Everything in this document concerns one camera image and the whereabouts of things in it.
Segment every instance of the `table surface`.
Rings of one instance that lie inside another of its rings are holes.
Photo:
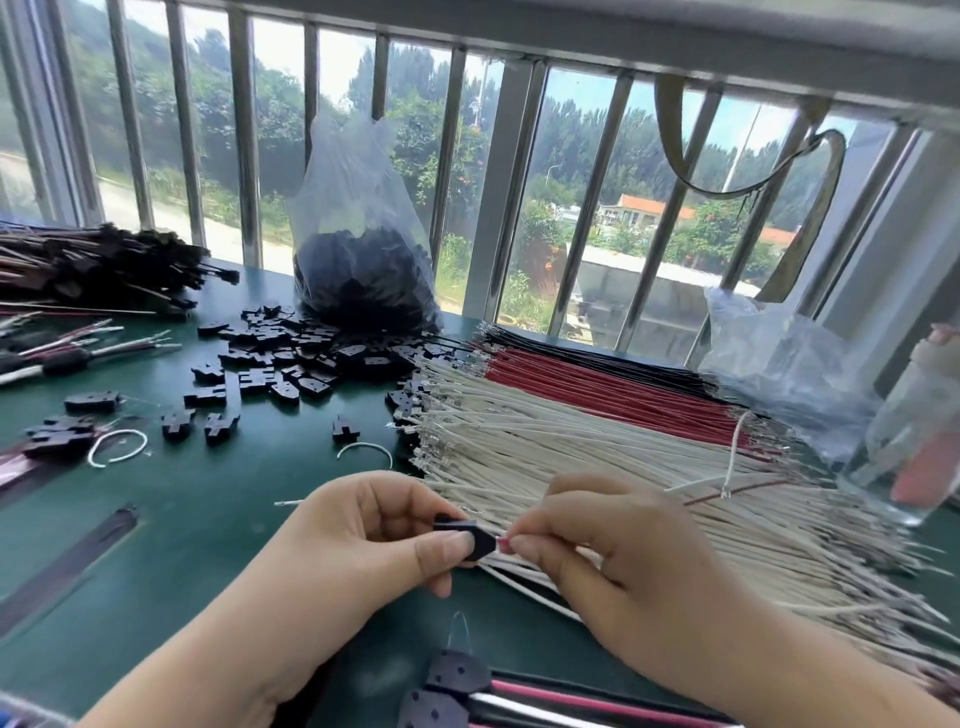
[[[287,276],[245,269],[230,286],[211,281],[198,294],[201,319],[236,319],[244,305],[292,303]],[[130,322],[128,334],[165,328]],[[473,322],[447,318],[448,332],[469,335]],[[140,524],[86,570],[67,595],[21,623],[0,642],[0,690],[79,716],[137,662],[163,643],[220,592],[289,514],[275,500],[304,497],[327,480],[385,466],[382,453],[352,449],[336,459],[331,424],[347,414],[362,439],[388,449],[396,434],[384,403],[388,384],[347,382],[319,405],[288,413],[268,400],[239,404],[228,379],[230,410],[240,411],[230,442],[210,449],[200,432],[171,445],[159,416],[193,388],[190,366],[216,361],[218,339],[198,340],[190,324],[175,325],[179,351],[94,364],[87,372],[0,390],[0,449],[24,428],[61,413],[72,393],[119,390],[124,414],[145,418],[150,436],[138,457],[104,470],[87,466],[0,509],[0,593],[9,595],[116,509],[133,504]],[[198,412],[198,418],[204,410]],[[960,517],[938,512],[921,539],[943,549],[950,569],[960,553]],[[912,589],[960,619],[960,589],[950,578],[925,574]],[[391,604],[341,652],[309,725],[387,726],[401,695],[421,684],[430,654],[447,646],[456,612],[466,618],[474,654],[491,666],[572,680],[643,697],[666,693],[606,653],[580,624],[546,610],[481,572],[458,572],[453,597],[418,590]],[[462,625],[452,646],[467,647]]]

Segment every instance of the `plastic bag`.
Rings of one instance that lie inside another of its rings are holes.
[[[882,401],[848,357],[847,342],[786,303],[705,291],[715,375],[755,411],[790,427],[828,463],[846,462]]]
[[[429,245],[391,161],[391,122],[355,113],[340,125],[321,110],[310,139],[303,186],[288,204],[300,298],[345,329],[439,330]]]

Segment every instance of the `transparent bottle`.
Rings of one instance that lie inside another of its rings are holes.
[[[876,414],[837,485],[919,525],[960,485],[960,329],[937,324]]]

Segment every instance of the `hanging strap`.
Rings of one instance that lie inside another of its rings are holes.
[[[657,107],[657,124],[660,128],[660,142],[663,145],[663,153],[666,156],[667,163],[677,179],[689,189],[704,197],[712,200],[734,200],[749,195],[758,191],[778,175],[786,174],[793,160],[797,157],[810,154],[824,142],[829,145],[830,161],[820,192],[807,213],[804,223],[797,234],[794,235],[793,242],[780,257],[780,262],[777,264],[773,275],[756,295],[757,301],[780,303],[796,283],[806,257],[809,255],[814,241],[820,234],[824,219],[827,217],[830,203],[833,202],[833,194],[836,192],[837,183],[840,180],[847,140],[835,129],[812,133],[800,149],[778,164],[767,177],[759,182],[726,192],[698,187],[685,173],[683,137],[685,84],[686,79],[683,76],[663,74],[657,77],[654,85],[654,99]],[[811,98],[801,106],[800,113],[810,120],[811,127],[816,128],[827,115],[828,108],[829,100]]]

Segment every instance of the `plastic bag filled with black parts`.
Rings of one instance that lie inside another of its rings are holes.
[[[344,329],[440,330],[430,247],[394,168],[391,120],[329,109],[310,129],[303,187],[289,201],[300,298]]]

